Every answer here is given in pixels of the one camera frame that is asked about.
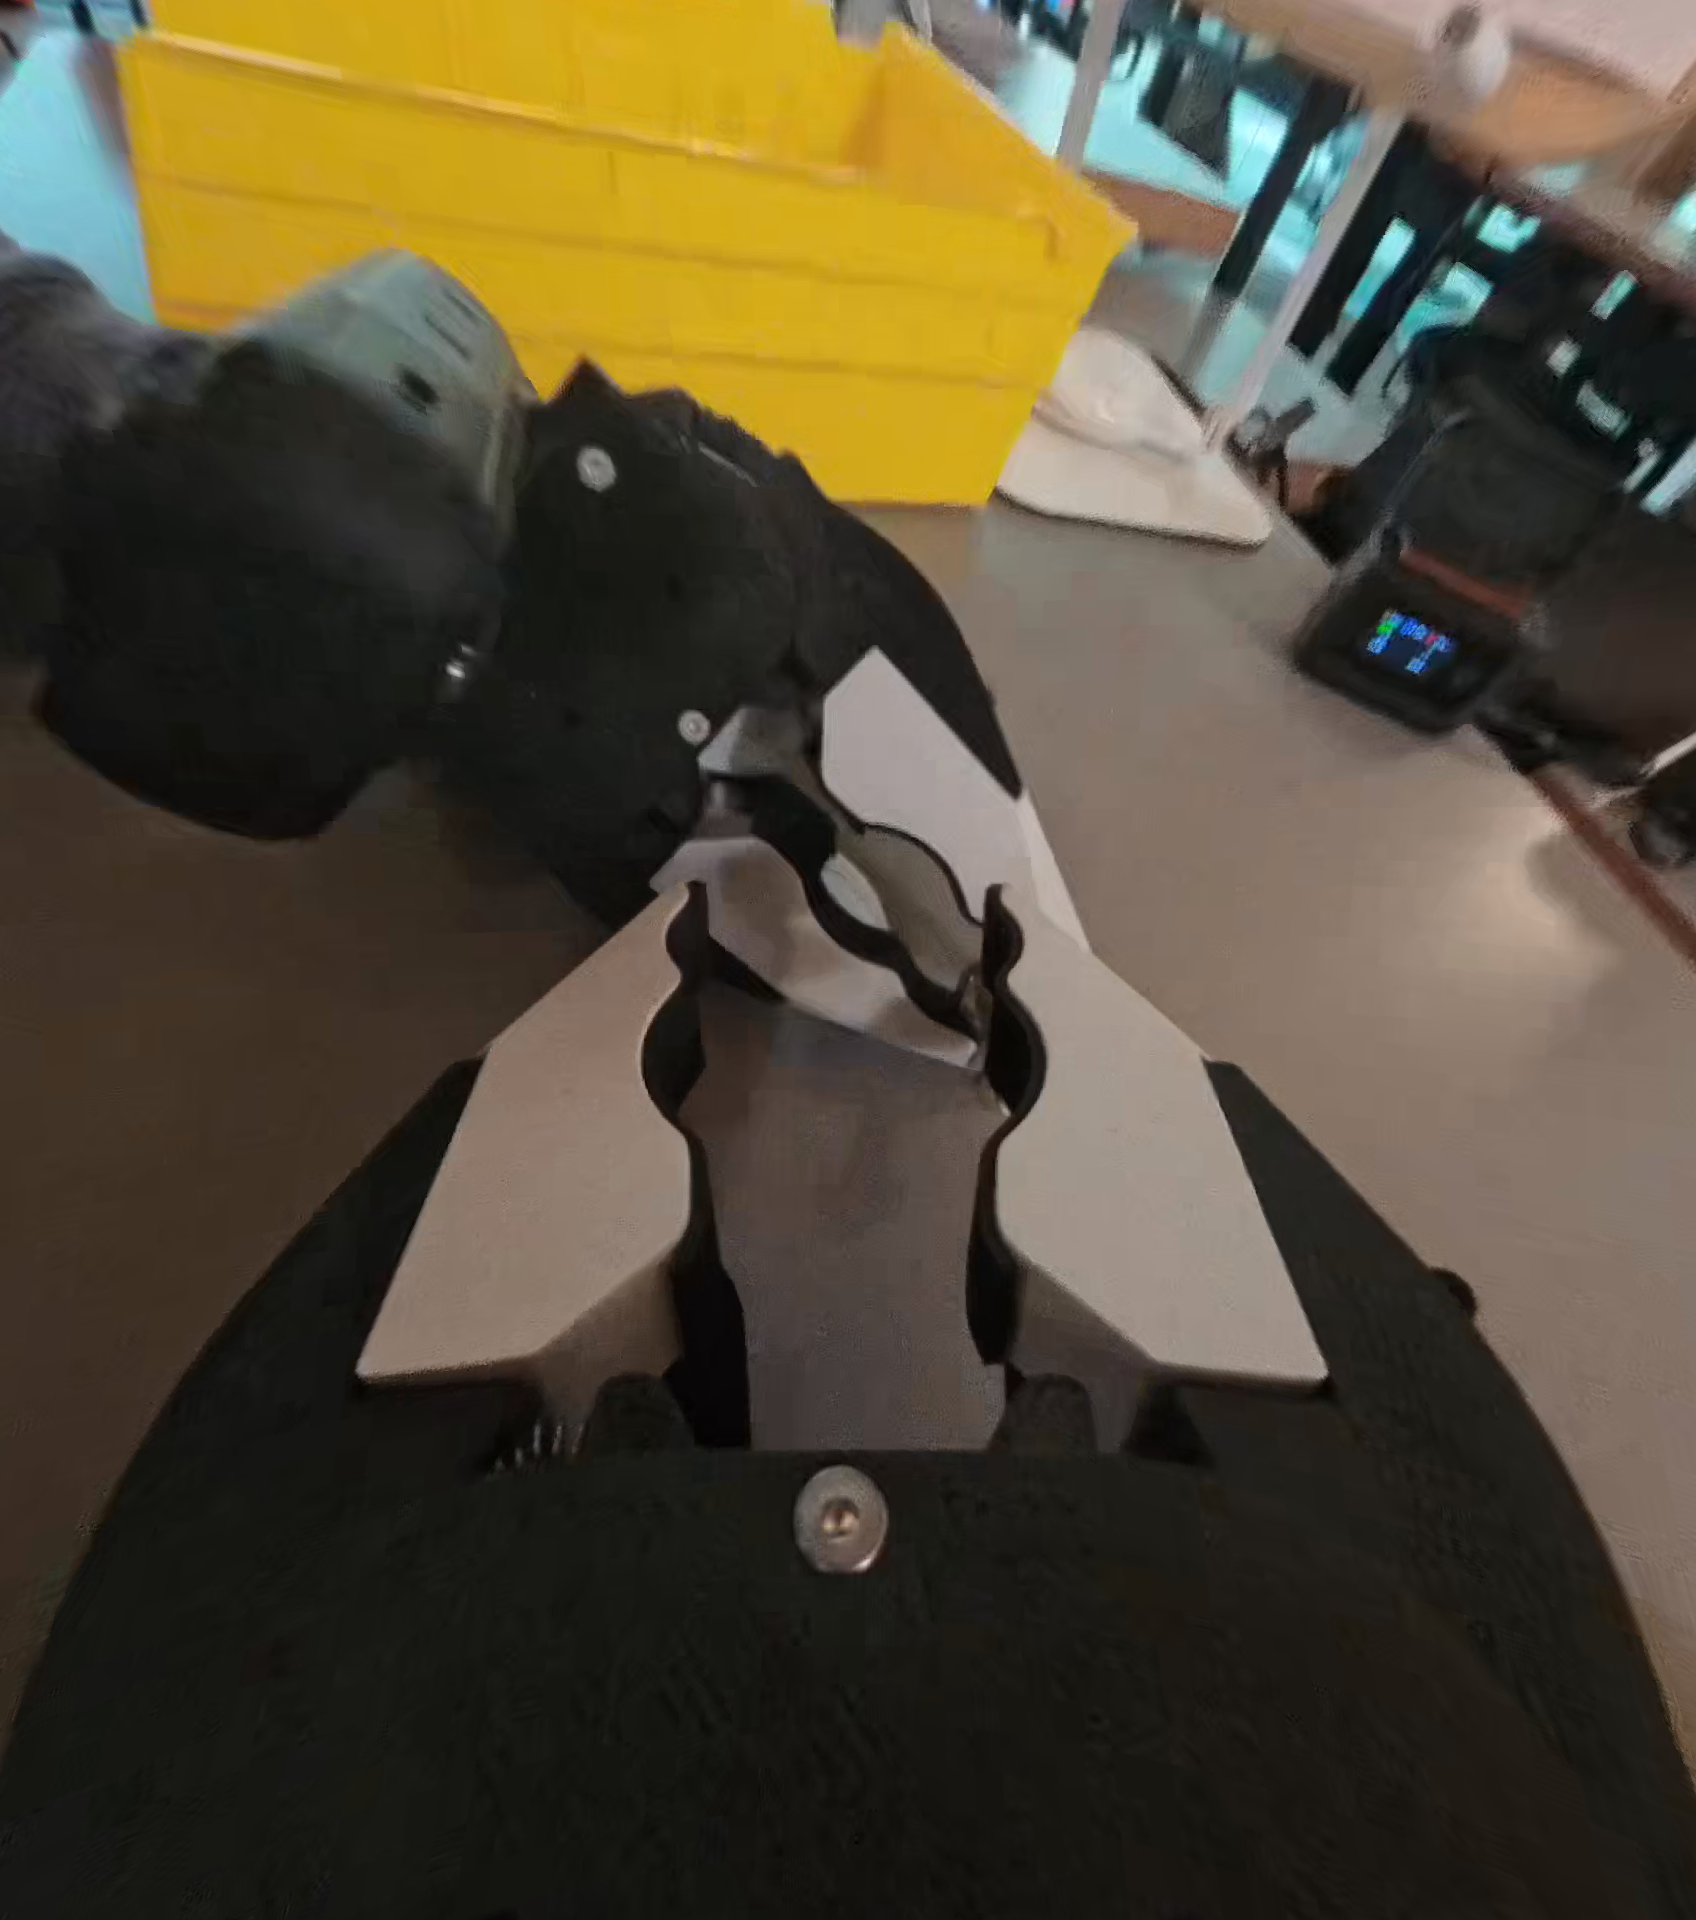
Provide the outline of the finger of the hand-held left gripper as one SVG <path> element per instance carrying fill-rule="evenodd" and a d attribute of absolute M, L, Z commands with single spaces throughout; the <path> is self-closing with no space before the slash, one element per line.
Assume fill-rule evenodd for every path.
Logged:
<path fill-rule="evenodd" d="M 654 894 L 698 885 L 712 943 L 799 1013 L 873 1043 L 955 1069 L 975 1069 L 980 1045 L 932 1020 L 895 973 L 850 955 L 817 919 L 797 868 L 745 834 L 694 838 L 652 877 Z"/>
<path fill-rule="evenodd" d="M 801 877 L 820 936 L 805 998 L 968 997 L 998 891 L 1091 949 L 1030 795 L 879 650 L 824 698 L 801 758 Z"/>

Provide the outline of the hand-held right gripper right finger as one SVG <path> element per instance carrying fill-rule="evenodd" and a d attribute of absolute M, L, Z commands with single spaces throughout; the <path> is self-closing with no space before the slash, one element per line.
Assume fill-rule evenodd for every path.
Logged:
<path fill-rule="evenodd" d="M 1006 1404 L 1053 1389 L 1098 1451 L 1164 1451 L 1187 1389 L 1316 1399 L 1331 1364 L 1211 1058 L 1140 990 L 993 889 L 967 1310 Z"/>

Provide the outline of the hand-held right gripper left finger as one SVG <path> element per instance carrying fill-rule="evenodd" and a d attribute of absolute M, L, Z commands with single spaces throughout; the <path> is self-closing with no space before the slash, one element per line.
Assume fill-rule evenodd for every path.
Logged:
<path fill-rule="evenodd" d="M 625 1376 L 747 1449 L 747 1327 L 709 1156 L 707 887 L 657 896 L 479 1056 L 356 1359 L 365 1386 L 517 1383 L 572 1439 Z"/>

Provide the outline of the yellow plastic bin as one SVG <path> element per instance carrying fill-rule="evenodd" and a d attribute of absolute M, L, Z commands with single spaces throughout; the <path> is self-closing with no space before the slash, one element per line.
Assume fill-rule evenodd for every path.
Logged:
<path fill-rule="evenodd" d="M 824 4 L 148 13 L 114 72 L 164 325 L 401 248 L 538 390 L 685 390 L 848 504 L 984 504 L 1135 238 L 955 63 Z"/>

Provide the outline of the white board stand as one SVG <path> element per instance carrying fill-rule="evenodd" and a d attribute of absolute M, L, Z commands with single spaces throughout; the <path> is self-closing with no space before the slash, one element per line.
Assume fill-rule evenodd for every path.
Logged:
<path fill-rule="evenodd" d="M 1268 388 L 1365 199 L 1409 125 L 1428 44 L 1385 4 L 1215 4 L 1243 36 L 1271 38 L 1365 109 L 1338 195 L 1236 385 L 1216 406 L 1177 387 L 1143 344 L 1085 325 L 1017 442 L 1001 492 L 1019 509 L 1114 531 L 1255 551 L 1273 516 L 1224 438 Z"/>

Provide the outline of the black power station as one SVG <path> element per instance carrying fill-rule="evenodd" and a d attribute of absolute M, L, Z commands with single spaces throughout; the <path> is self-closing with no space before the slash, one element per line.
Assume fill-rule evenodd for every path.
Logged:
<path fill-rule="evenodd" d="M 1532 604 L 1381 529 L 1335 564 L 1293 636 L 1293 668 L 1421 738 L 1487 716 L 1536 655 Z"/>

